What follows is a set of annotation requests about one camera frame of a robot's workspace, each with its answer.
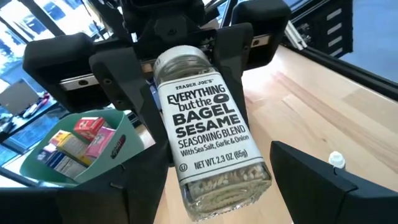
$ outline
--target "green basket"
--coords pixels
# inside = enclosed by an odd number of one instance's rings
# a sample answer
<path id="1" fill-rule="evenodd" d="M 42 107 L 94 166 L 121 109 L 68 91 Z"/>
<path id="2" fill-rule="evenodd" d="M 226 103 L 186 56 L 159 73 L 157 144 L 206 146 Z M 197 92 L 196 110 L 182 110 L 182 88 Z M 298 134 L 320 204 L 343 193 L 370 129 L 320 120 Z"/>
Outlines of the green basket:
<path id="1" fill-rule="evenodd" d="M 76 137 L 87 142 L 87 140 L 83 139 L 73 131 L 75 124 L 82 117 L 103 117 L 112 128 L 116 129 L 116 132 L 94 163 L 92 163 L 89 168 L 78 175 L 75 179 L 70 179 L 38 161 L 37 156 L 39 151 L 49 143 L 51 137 L 59 130 L 71 132 Z M 47 133 L 43 140 L 41 140 L 35 149 L 33 149 L 33 151 L 27 156 L 19 172 L 22 175 L 33 179 L 50 182 L 64 187 L 74 187 L 112 169 L 143 150 L 144 145 L 141 138 L 122 111 L 98 110 L 71 114 L 60 120 L 58 124 Z"/>

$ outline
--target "seasoning jar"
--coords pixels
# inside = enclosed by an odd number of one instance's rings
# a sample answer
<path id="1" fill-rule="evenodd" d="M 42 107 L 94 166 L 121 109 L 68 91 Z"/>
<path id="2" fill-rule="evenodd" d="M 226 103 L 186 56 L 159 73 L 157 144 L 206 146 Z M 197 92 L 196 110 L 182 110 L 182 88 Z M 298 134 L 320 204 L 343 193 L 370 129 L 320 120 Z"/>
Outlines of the seasoning jar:
<path id="1" fill-rule="evenodd" d="M 193 221 L 254 203 L 271 175 L 223 77 L 181 45 L 154 65 L 184 206 Z"/>

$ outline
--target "wood grain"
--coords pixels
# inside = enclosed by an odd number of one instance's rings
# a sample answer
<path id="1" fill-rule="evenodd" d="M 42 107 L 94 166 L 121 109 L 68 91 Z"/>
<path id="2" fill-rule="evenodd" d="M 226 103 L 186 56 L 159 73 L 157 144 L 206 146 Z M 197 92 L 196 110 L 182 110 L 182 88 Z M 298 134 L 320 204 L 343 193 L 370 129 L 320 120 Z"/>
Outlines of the wood grain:
<path id="1" fill-rule="evenodd" d="M 323 161 L 339 151 L 348 171 L 398 191 L 395 101 L 284 47 L 268 66 L 246 71 L 242 80 L 252 135 L 271 171 L 269 146 L 279 140 Z M 139 132 L 146 145 L 153 144 L 146 131 Z M 192 223 L 174 168 L 169 170 L 155 223 Z M 291 224 L 292 220 L 274 181 L 254 205 L 201 223 Z"/>

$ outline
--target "everything but the bagel seasoning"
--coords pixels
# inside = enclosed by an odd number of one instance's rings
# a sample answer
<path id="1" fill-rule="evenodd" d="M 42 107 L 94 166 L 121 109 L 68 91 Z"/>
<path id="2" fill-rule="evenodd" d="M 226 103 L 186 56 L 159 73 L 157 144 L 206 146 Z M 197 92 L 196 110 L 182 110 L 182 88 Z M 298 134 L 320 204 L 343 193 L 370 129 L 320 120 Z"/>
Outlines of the everything but the bagel seasoning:
<path id="1" fill-rule="evenodd" d="M 185 208 L 193 221 L 254 203 L 271 175 L 223 77 L 192 46 L 154 65 Z"/>

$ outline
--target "jar lid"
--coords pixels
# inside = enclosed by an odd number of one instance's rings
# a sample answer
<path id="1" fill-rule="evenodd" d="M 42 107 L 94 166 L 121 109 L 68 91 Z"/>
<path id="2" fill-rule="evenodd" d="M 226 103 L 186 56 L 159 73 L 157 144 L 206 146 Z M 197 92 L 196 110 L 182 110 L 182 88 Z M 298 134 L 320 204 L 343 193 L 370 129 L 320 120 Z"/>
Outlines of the jar lid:
<path id="1" fill-rule="evenodd" d="M 153 67 L 155 77 L 158 76 L 159 72 L 167 65 L 171 60 L 181 57 L 181 56 L 197 56 L 204 60 L 208 60 L 205 53 L 203 53 L 199 48 L 192 47 L 189 45 L 180 45 L 172 47 L 165 52 L 161 53 L 157 57 L 156 62 Z"/>
<path id="2" fill-rule="evenodd" d="M 329 156 L 329 163 L 337 168 L 344 168 L 346 160 L 340 152 L 333 151 Z"/>

